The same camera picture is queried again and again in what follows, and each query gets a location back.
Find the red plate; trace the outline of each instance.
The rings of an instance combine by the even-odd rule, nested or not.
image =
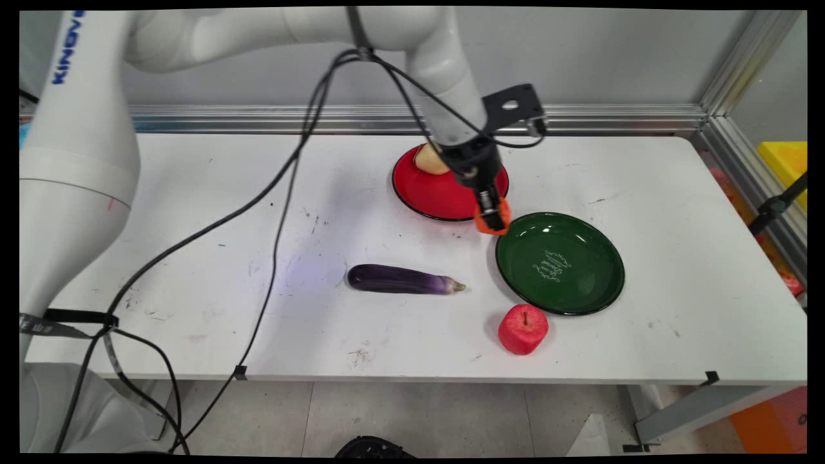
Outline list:
[[[453,173],[434,176],[416,167],[413,158],[422,146],[418,145],[409,150],[395,164],[395,194],[409,209],[432,219],[473,219],[475,196],[471,189],[460,185],[453,177]],[[502,196],[507,196],[510,179],[503,166],[496,176],[496,188]]]

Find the white table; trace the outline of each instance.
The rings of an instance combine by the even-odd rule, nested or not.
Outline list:
[[[53,307],[105,310],[151,257],[259,192],[298,137],[138,139],[142,173],[125,231]],[[497,340],[501,318],[522,301],[498,274],[495,238],[471,221],[420,216],[393,192],[393,165],[420,142],[316,135],[307,144],[273,297],[245,362],[249,379],[699,385],[716,371],[714,389],[699,392],[742,386],[737,407],[807,383],[807,317],[686,140],[554,137],[502,149],[514,218],[579,217],[607,235],[626,271],[616,302],[594,315],[548,315],[547,339],[524,357]],[[225,379],[241,357],[266,293],[287,181],[159,264],[121,303],[121,328],[163,348],[179,379]],[[449,275],[468,290],[354,291],[342,279],[358,263]],[[80,362],[86,346],[37,339],[27,359]],[[130,376],[167,378],[148,348],[120,337],[115,348]],[[114,376],[102,348],[91,368]],[[672,409],[658,417],[671,419]]]

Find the floor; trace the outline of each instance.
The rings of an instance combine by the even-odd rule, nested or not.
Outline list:
[[[222,383],[181,382],[184,430]],[[234,381],[188,444],[193,454],[333,457],[375,435],[415,457],[552,457],[568,452],[590,413],[602,414],[611,454],[635,443],[623,386]],[[173,439],[167,428],[162,443]],[[735,452],[744,450],[727,419],[651,451]]]

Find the eggplant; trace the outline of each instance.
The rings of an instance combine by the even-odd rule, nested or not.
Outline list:
[[[412,269],[394,268],[380,264],[359,264],[346,274],[350,286],[356,290],[382,293],[417,293],[449,295],[466,288],[447,276],[434,276]]]

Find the apple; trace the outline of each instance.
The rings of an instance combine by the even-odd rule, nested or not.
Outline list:
[[[498,326],[498,339],[515,354],[533,353],[545,339],[549,324],[545,313],[532,305],[515,305]]]

